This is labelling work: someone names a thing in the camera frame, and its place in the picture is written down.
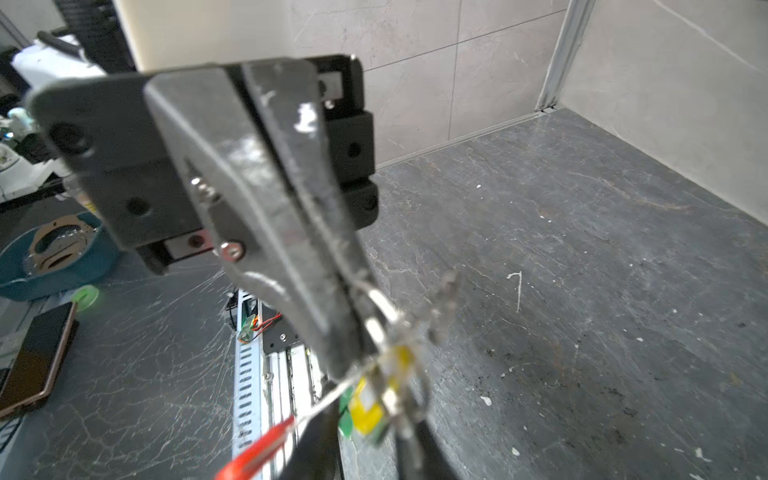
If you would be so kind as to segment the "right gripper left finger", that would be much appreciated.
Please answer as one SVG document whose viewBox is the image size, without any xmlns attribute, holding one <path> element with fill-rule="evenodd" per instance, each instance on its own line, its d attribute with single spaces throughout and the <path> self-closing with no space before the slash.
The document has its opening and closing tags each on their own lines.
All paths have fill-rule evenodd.
<svg viewBox="0 0 768 480">
<path fill-rule="evenodd" d="M 339 445 L 339 400 L 334 400 L 304 429 L 279 480 L 343 479 Z"/>
</svg>

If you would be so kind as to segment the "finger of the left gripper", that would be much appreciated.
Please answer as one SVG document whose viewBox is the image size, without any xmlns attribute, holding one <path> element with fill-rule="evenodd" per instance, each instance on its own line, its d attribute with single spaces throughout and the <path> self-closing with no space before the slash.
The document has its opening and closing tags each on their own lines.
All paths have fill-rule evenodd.
<svg viewBox="0 0 768 480">
<path fill-rule="evenodd" d="M 358 336 L 372 273 L 358 229 L 378 216 L 373 116 L 355 58 L 280 58 L 243 66 L 245 85 L 322 264 L 331 336 Z"/>
</svg>

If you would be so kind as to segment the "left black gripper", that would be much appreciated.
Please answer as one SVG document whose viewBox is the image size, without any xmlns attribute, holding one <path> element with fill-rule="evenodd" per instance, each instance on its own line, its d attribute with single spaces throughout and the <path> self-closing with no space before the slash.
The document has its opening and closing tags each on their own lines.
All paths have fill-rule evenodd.
<svg viewBox="0 0 768 480">
<path fill-rule="evenodd" d="M 362 65 L 346 55 L 309 62 L 329 104 L 332 168 L 362 229 L 379 214 Z M 221 67 L 151 77 L 61 79 L 32 90 L 26 107 L 121 249 L 162 274 L 215 246 L 235 284 L 281 311 L 326 373 L 342 378 L 367 354 L 363 327 L 328 333 L 321 259 L 244 77 Z"/>
</svg>

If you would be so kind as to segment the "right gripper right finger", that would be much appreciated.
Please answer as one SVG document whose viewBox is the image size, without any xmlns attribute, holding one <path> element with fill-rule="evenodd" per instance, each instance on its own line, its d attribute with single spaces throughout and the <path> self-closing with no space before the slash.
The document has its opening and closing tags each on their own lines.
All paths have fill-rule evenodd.
<svg viewBox="0 0 768 480">
<path fill-rule="evenodd" d="M 397 475 L 400 480 L 457 480 L 427 420 L 394 419 Z"/>
</svg>

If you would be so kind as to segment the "yellow key tag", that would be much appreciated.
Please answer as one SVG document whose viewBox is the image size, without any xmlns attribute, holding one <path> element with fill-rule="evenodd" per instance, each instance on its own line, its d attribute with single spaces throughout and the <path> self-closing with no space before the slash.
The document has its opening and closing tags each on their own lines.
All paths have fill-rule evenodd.
<svg viewBox="0 0 768 480">
<path fill-rule="evenodd" d="M 393 415 L 403 410 L 402 397 L 414 376 L 415 355 L 409 347 L 399 345 L 379 356 L 347 403 L 354 430 L 372 443 L 382 441 Z"/>
</svg>

